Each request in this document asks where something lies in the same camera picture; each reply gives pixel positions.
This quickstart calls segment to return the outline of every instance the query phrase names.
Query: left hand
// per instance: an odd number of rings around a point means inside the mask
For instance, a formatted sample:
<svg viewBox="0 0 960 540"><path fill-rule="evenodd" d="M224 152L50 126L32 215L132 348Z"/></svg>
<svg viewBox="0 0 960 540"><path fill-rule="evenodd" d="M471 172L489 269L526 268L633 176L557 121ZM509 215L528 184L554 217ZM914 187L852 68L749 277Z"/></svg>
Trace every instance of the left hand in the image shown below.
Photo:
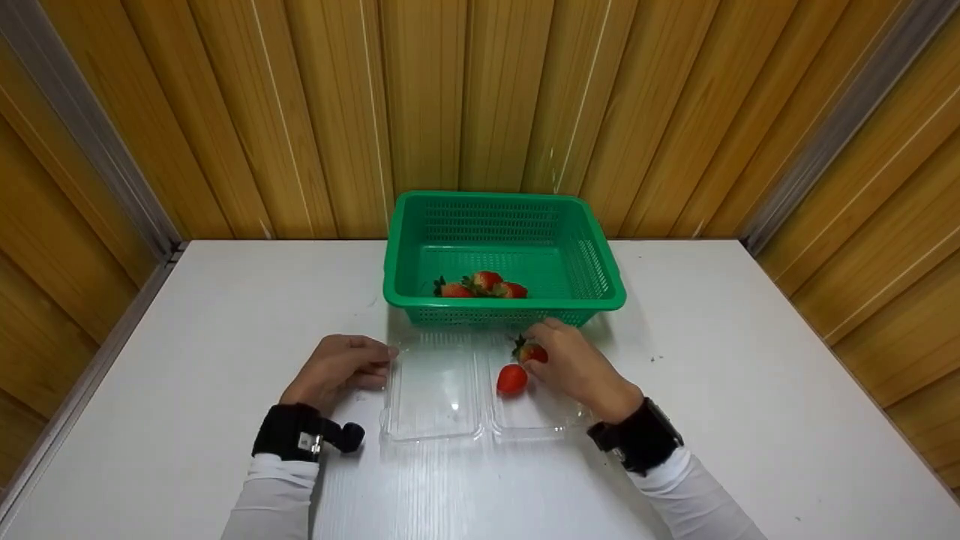
<svg viewBox="0 0 960 540"><path fill-rule="evenodd" d="M328 335L287 386L280 403L310 405L329 417L346 390L383 388L396 354L396 348L366 335Z"/></svg>

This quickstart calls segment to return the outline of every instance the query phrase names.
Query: basket rim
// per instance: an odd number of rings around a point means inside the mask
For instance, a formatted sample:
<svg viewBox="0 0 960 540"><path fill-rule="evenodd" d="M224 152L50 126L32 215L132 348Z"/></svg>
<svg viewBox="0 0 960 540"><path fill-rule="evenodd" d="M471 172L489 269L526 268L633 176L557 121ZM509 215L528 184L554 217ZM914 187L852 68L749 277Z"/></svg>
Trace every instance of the basket rim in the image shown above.
<svg viewBox="0 0 960 540"><path fill-rule="evenodd" d="M505 302L497 298L439 298L426 296L408 296L399 294L394 289L396 281L396 265L390 264L391 260L396 261L399 251L400 227L403 223L403 214L407 202L410 199L419 197L458 197L458 198L495 198L505 200L526 200L526 201L557 201L564 199L575 203L583 209L590 233L596 240L597 249L600 250L601 258L609 260L612 264L608 265L610 271L611 287L613 296L610 298L596 299L572 299L572 298L518 298ZM555 310L578 310L578 311L614 311L620 309L627 303L627 290L620 277L620 269L616 263L616 258L610 249L610 243L603 234L600 224L593 215L593 210L586 201L579 197L571 195L541 195L533 193L493 193L485 191L437 191L437 190L412 190L402 193L396 199L393 218L390 221L390 229L387 233L387 250L383 258L383 297L393 307L402 308L476 308L476 309L500 309L504 311L522 311L532 309L555 309Z"/></svg>

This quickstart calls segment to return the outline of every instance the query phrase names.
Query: white sleeve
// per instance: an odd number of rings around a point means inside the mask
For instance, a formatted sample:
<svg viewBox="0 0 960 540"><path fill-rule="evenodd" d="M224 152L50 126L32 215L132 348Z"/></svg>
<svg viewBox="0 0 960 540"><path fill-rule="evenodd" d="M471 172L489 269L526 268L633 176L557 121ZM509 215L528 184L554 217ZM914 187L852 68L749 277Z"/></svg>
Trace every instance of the white sleeve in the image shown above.
<svg viewBox="0 0 960 540"><path fill-rule="evenodd" d="M319 471L316 463L255 455L221 540L307 540Z"/></svg>
<svg viewBox="0 0 960 540"><path fill-rule="evenodd" d="M630 477L675 540L766 540L754 521L686 448L677 449L646 477Z"/></svg>

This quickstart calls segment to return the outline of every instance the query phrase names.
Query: black wrist strap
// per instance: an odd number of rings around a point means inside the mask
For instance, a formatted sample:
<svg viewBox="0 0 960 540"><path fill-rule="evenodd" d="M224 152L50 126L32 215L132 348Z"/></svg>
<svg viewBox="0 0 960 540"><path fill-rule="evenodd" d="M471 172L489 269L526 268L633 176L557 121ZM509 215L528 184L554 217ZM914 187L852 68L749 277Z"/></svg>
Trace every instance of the black wrist strap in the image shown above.
<svg viewBox="0 0 960 540"><path fill-rule="evenodd" d="M644 476L684 445L684 439L650 398L644 398L640 408L623 422L600 422L587 430L587 435L601 451L616 454L628 471Z"/></svg>
<svg viewBox="0 0 960 540"><path fill-rule="evenodd" d="M310 405L274 405L260 425L251 455L276 454L284 461L318 461L323 442L343 453L360 448L364 430L356 424L342 428Z"/></svg>

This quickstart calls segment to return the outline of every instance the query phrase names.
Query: green plastic basket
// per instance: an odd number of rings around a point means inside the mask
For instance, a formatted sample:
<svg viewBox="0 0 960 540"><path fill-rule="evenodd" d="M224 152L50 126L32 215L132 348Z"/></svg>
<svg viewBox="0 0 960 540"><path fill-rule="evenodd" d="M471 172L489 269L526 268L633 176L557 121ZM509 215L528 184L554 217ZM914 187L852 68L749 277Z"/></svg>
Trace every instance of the green plastic basket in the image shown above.
<svg viewBox="0 0 960 540"><path fill-rule="evenodd" d="M433 282L493 270L528 298L437 298ZM563 195L408 191L397 199L383 296L421 327L526 328L544 317L582 326L627 292L587 203Z"/></svg>

